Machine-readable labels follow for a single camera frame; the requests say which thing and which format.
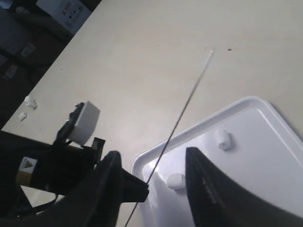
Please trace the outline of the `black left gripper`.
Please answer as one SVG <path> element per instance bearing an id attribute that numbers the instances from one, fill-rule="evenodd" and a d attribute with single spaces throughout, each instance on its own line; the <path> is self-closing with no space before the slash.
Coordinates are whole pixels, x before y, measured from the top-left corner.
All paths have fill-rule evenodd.
<path id="1" fill-rule="evenodd" d="M 99 162 L 105 140 L 90 147 L 57 147 L 5 131 L 0 133 L 0 180 L 66 195 Z"/>

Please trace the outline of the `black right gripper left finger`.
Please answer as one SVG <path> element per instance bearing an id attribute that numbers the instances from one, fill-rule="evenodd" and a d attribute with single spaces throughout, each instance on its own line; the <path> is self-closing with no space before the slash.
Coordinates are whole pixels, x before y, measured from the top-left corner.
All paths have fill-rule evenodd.
<path id="1" fill-rule="evenodd" d="M 81 183 L 52 208 L 30 220 L 32 227 L 114 227 L 122 203 L 121 155 L 110 151 Z"/>

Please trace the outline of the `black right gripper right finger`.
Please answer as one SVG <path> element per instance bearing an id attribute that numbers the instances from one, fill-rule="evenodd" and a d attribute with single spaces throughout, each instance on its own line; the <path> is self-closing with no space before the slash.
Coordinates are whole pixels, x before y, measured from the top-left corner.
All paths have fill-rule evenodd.
<path id="1" fill-rule="evenodd" d="M 233 181 L 197 147 L 186 148 L 187 198 L 196 227 L 301 227 L 302 217 Z"/>

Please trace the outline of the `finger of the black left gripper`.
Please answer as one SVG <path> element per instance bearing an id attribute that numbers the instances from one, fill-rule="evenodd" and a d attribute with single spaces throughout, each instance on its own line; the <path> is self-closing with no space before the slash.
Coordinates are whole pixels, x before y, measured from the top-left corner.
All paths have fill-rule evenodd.
<path id="1" fill-rule="evenodd" d="M 143 203 L 149 195 L 149 185 L 123 169 L 122 203 Z"/>

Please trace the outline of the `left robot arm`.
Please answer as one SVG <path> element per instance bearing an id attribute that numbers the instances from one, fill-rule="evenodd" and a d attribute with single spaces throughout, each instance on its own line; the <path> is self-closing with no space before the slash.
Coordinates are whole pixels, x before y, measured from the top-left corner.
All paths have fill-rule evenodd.
<path id="1" fill-rule="evenodd" d="M 0 133 L 0 224 L 3 227 L 114 227 L 123 203 L 145 202 L 146 182 L 123 169 L 121 154 L 51 145 Z"/>

